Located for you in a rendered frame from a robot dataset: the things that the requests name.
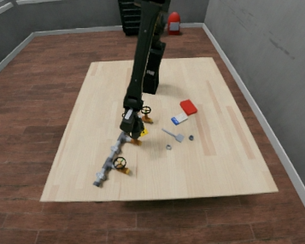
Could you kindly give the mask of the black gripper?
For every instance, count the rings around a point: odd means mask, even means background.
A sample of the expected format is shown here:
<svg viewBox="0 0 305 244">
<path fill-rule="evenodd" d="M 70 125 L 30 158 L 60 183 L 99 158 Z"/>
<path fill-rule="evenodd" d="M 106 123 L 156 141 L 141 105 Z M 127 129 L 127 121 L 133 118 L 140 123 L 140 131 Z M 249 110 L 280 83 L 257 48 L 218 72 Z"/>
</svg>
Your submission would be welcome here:
<svg viewBox="0 0 305 244">
<path fill-rule="evenodd" d="M 140 127 L 139 127 L 139 129 L 140 129 L 140 132 L 142 133 L 142 131 L 144 131 L 144 123 L 143 123 L 141 118 L 139 118 L 139 119 L 140 119 Z M 124 132 L 124 134 L 129 136 L 128 132 Z"/>
</svg>

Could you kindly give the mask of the grey pipe manifold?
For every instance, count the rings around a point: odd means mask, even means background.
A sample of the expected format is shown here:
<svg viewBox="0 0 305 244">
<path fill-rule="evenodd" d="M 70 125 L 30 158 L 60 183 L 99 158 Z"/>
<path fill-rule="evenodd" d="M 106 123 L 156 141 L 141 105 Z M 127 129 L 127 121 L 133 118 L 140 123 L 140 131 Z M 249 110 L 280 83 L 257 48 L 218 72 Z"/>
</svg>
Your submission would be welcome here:
<svg viewBox="0 0 305 244">
<path fill-rule="evenodd" d="M 146 109 L 143 109 L 145 107 L 146 107 Z M 148 107 L 148 106 L 144 106 L 143 108 L 142 108 L 142 110 L 144 110 L 144 112 L 141 110 L 141 113 L 143 113 L 144 116 L 140 116 L 138 114 L 138 117 L 141 118 L 142 121 L 151 123 L 152 119 L 148 117 L 148 114 L 151 112 L 151 108 Z M 149 108 L 150 110 L 147 110 L 147 108 Z M 147 111 L 149 111 L 149 112 L 147 112 Z M 117 139 L 117 143 L 114 146 L 113 145 L 111 146 L 110 150 L 112 152 L 110 153 L 109 157 L 105 160 L 105 162 L 103 164 L 103 167 L 102 167 L 102 170 L 100 172 L 96 173 L 95 176 L 97 177 L 97 180 L 94 181 L 94 183 L 92 185 L 94 185 L 96 187 L 99 187 L 101 180 L 105 181 L 107 176 L 104 175 L 104 174 L 108 170 L 108 168 L 111 168 L 111 169 L 114 168 L 116 171 L 123 172 L 124 174 L 129 174 L 130 169 L 125 167 L 126 166 L 126 159 L 124 157 L 117 157 L 117 158 L 114 159 L 114 162 L 112 162 L 113 158 L 114 158 L 114 155 L 119 154 L 119 152 L 120 152 L 119 146 L 123 141 L 128 141 L 130 143 L 137 144 L 138 146 L 142 145 L 142 142 L 140 140 L 138 140 L 137 138 L 136 139 L 132 138 L 132 136 L 130 135 L 130 132 L 129 132 L 129 137 L 128 137 L 128 136 L 126 136 L 126 134 L 124 134 L 124 131 L 122 131 L 121 134 L 119 135 L 118 139 Z M 121 163 L 123 160 L 118 161 L 118 159 L 123 159 L 125 161 L 125 164 L 123 165 Z M 115 161 L 118 162 L 118 165 L 115 164 Z M 121 166 L 119 166 L 119 165 L 121 165 Z"/>
</svg>

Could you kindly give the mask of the red flat rectangular block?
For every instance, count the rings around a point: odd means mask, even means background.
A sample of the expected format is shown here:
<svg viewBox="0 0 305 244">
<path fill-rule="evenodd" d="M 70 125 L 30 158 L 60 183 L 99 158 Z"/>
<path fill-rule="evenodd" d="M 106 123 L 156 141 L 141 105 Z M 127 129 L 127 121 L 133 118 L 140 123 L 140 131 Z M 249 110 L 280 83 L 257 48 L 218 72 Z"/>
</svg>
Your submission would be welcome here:
<svg viewBox="0 0 305 244">
<path fill-rule="evenodd" d="M 183 108 L 187 116 L 197 112 L 196 107 L 190 99 L 180 102 L 179 105 Z"/>
</svg>

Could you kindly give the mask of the yellow diamond-shaped tag with chain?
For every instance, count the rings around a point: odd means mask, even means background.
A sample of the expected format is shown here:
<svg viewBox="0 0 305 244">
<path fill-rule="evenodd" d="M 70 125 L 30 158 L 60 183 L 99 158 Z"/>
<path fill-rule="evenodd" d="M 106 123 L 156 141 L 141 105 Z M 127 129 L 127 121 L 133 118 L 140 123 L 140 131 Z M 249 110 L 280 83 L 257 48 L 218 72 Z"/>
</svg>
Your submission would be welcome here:
<svg viewBox="0 0 305 244">
<path fill-rule="evenodd" d="M 144 131 L 142 131 L 141 137 L 144 136 L 144 135 L 146 135 L 146 134 L 148 134 L 148 131 L 147 131 L 147 130 L 145 129 L 145 127 L 144 127 Z"/>
</svg>

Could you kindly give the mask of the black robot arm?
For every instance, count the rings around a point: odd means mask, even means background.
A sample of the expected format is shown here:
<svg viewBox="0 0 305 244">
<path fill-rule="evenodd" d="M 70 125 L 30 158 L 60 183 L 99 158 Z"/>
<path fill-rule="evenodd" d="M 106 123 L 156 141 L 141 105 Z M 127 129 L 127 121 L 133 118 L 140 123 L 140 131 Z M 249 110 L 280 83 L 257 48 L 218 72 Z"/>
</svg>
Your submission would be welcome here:
<svg viewBox="0 0 305 244">
<path fill-rule="evenodd" d="M 163 18 L 161 13 L 167 15 L 171 3 L 171 0 L 149 1 L 151 3 L 144 0 L 134 0 L 134 4 L 141 7 L 141 21 L 132 66 L 132 76 L 123 100 L 125 115 L 120 123 L 120 129 L 124 132 L 131 132 L 134 139 L 141 136 L 138 112 L 142 110 L 144 105 L 142 100 L 143 81 L 150 49 L 162 49 L 160 36 L 164 33 L 167 19 Z"/>
</svg>

